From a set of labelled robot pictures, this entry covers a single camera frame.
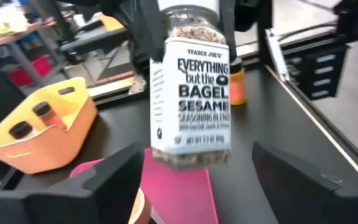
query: white jar lid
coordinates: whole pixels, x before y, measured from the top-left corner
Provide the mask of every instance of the white jar lid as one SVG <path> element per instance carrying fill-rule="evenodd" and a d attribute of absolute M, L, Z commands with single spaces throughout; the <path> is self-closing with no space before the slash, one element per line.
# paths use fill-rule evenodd
<path fill-rule="evenodd" d="M 160 11 L 172 6 L 201 6 L 214 11 L 219 16 L 219 0 L 158 0 Z"/>

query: black jar lid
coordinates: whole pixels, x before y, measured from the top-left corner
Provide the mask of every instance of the black jar lid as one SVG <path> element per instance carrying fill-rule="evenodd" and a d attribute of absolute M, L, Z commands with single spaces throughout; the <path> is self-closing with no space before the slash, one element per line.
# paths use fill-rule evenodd
<path fill-rule="evenodd" d="M 46 113 L 48 113 L 52 108 L 50 107 L 49 103 L 47 102 L 41 102 L 39 104 L 37 104 L 35 107 L 32 108 L 32 111 L 34 111 L 34 113 L 37 116 L 42 116 Z"/>
<path fill-rule="evenodd" d="M 9 134 L 15 139 L 22 139 L 32 132 L 32 126 L 26 122 L 21 121 L 15 124 L 10 130 Z"/>
<path fill-rule="evenodd" d="M 242 60 L 241 58 L 236 58 L 231 64 L 230 64 L 230 74 L 235 74 L 237 72 L 240 72 L 242 69 Z"/>

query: small orange jar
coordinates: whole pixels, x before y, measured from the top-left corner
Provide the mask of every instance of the small orange jar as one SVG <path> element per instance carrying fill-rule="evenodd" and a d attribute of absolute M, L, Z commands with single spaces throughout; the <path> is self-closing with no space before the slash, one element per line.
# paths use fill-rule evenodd
<path fill-rule="evenodd" d="M 238 106 L 247 101 L 246 78 L 241 66 L 242 60 L 236 58 L 230 64 L 230 104 Z"/>

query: pink book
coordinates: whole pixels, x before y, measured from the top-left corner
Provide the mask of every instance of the pink book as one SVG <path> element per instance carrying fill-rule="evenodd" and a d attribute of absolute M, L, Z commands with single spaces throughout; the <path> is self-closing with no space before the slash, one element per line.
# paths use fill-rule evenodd
<path fill-rule="evenodd" d="M 76 167 L 70 176 L 100 162 Z M 145 150 L 141 189 L 165 224 L 217 224 L 208 170 L 175 171 L 152 159 Z"/>

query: spice jar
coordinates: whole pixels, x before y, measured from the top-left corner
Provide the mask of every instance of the spice jar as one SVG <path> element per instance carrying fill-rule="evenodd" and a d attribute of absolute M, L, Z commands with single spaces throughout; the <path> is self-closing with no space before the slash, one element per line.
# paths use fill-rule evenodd
<path fill-rule="evenodd" d="M 231 153 L 229 47 L 219 0 L 158 1 L 163 62 L 150 60 L 153 157 L 175 168 L 225 163 Z"/>
<path fill-rule="evenodd" d="M 230 65 L 230 104 L 238 106 L 246 101 L 246 83 L 242 60 L 236 58 Z"/>
<path fill-rule="evenodd" d="M 17 140 L 32 138 L 37 135 L 33 127 L 26 121 L 15 124 L 9 130 L 9 134 Z"/>
<path fill-rule="evenodd" d="M 67 129 L 67 126 L 62 121 L 61 117 L 56 114 L 49 103 L 41 102 L 37 104 L 37 106 L 35 106 L 32 110 L 46 126 L 56 125 L 63 130 Z"/>

